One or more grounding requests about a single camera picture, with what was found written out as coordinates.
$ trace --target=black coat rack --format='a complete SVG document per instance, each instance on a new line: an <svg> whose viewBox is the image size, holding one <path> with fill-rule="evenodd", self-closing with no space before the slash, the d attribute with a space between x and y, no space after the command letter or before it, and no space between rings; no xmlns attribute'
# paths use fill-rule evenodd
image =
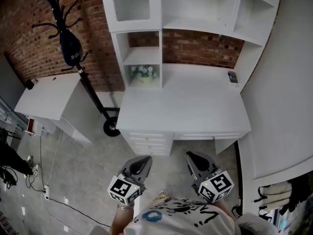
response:
<svg viewBox="0 0 313 235"><path fill-rule="evenodd" d="M71 68L68 69L62 69L61 71L69 71L76 67L78 69L78 73L81 77L81 82L83 86L85 87L86 91L88 92L89 96L92 98L94 104L104 115L104 117L107 119L103 126L104 132L110 136L110 137L116 137L120 134L120 131L116 129L116 123L117 123L117 117L110 117L109 114L107 113L107 110L110 111L118 111L116 108L104 108L102 103L100 102L96 92L94 91L93 87L91 86L91 83L87 77L87 74L85 73L85 68L81 67L80 63L85 60L85 58L88 55L88 52L82 57L83 49L80 41L75 37L75 35L69 31L69 28L73 27L76 25L79 21L81 21L81 18L78 18L72 25L67 25L66 24L66 19L68 14L70 13L71 9L78 3L78 0L76 0L71 7L67 10L67 12L64 15L64 9L65 6L59 5L60 0L47 0L51 7L52 7L52 12L54 15L55 19L55 24L53 23L40 23L40 24L33 24L32 28L34 27L39 27L39 26L52 26L56 28L57 33L54 35L48 36L49 39L57 37L60 35L60 44L61 44L61 49L62 49L62 54L64 57L64 60L67 65L69 65Z"/></svg>

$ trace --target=small white desk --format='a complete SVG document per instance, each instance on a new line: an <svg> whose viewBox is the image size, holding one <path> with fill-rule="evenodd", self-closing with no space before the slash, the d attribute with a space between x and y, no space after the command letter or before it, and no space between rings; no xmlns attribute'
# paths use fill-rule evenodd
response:
<svg viewBox="0 0 313 235"><path fill-rule="evenodd" d="M92 142L101 114L77 73L38 78L25 89L15 111L35 119L53 133L55 125L79 141Z"/></svg>
<svg viewBox="0 0 313 235"><path fill-rule="evenodd" d="M215 140L220 153L251 130L228 70L163 64L162 90L127 88L117 128L136 154L170 155L173 140Z"/></svg>

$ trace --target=sneaker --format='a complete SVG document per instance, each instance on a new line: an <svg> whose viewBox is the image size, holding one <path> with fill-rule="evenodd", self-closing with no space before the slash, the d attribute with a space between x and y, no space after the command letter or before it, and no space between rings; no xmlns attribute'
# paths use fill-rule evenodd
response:
<svg viewBox="0 0 313 235"><path fill-rule="evenodd" d="M168 197L168 192L167 192L167 190L162 190L162 191L159 192L158 195L159 195L159 197L161 197L161 196Z"/></svg>
<svg viewBox="0 0 313 235"><path fill-rule="evenodd" d="M31 168L33 166L33 156L28 156L26 162L28 163L28 167Z"/></svg>
<svg viewBox="0 0 313 235"><path fill-rule="evenodd" d="M32 167L33 177L37 177L39 171L40 171L40 164L36 164L34 167Z"/></svg>

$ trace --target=concrete floor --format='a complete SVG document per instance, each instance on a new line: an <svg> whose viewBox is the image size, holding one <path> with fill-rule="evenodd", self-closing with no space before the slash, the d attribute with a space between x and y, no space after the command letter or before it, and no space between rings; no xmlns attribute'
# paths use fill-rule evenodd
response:
<svg viewBox="0 0 313 235"><path fill-rule="evenodd" d="M61 131L54 135L42 136L42 166L46 184ZM233 146L215 155L212 141L175 141L170 157L153 157L153 166L145 181L147 190L140 197L140 208L149 203L160 190L166 188L173 196L201 200L191 189L193 178L190 176L185 153L201 151L211 155L216 163L228 171L235 183L234 189L225 198L229 207L238 203L238 175L236 155ZM34 156L34 162L40 163L40 138L24 135L18 148L18 154L26 159ZM84 212L93 219L111 225L116 210L116 202L109 198L107 187L113 175L121 169L128 159L135 156L122 136L109 138L100 132L94 144L79 143L63 133L59 150L55 157L52 177L49 182L50 198L59 202L68 199L68 204ZM13 228L22 235L76 234L71 229L64 231L64 225L50 217L44 206L56 218L76 231L87 235L96 225L80 213L55 203L41 200L41 193L25 186L24 175L17 172L17 186L4 190L0 183L2 198L0 210L9 219ZM42 188L39 175L35 189Z"/></svg>

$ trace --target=white cable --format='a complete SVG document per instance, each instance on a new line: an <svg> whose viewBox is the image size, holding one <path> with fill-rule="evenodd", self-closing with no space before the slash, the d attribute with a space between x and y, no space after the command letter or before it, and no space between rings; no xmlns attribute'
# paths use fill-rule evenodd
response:
<svg viewBox="0 0 313 235"><path fill-rule="evenodd" d="M66 225L65 223L63 223L62 221L60 221L59 219L57 219L56 217L54 217L54 216L52 216L52 215L50 214L50 212L48 211L48 209L44 206L44 203L43 203L43 194L41 194L41 203L42 203L42 205L43 205L43 208L45 208L45 210L47 211L47 213L48 213L51 217L53 217L55 220L59 221L60 223L64 224L65 226L69 227L70 229L72 229L72 230L75 231L76 233L78 233L78 234L80 234L80 235L83 235L82 233L80 233L80 232L74 230L71 226Z"/></svg>
<svg viewBox="0 0 313 235"><path fill-rule="evenodd" d="M49 184L49 181L50 181L51 176L52 176L52 169L53 169L53 164L54 164L54 160L55 160L55 155L57 154L57 151L59 149L59 144L60 144L62 133L63 133L63 131L61 131L60 138L59 138L59 141L58 141L58 147L57 147L57 149L55 150L55 153L54 153L53 162L52 162L51 171L50 171L50 177L48 179L47 186L49 186L48 184Z"/></svg>

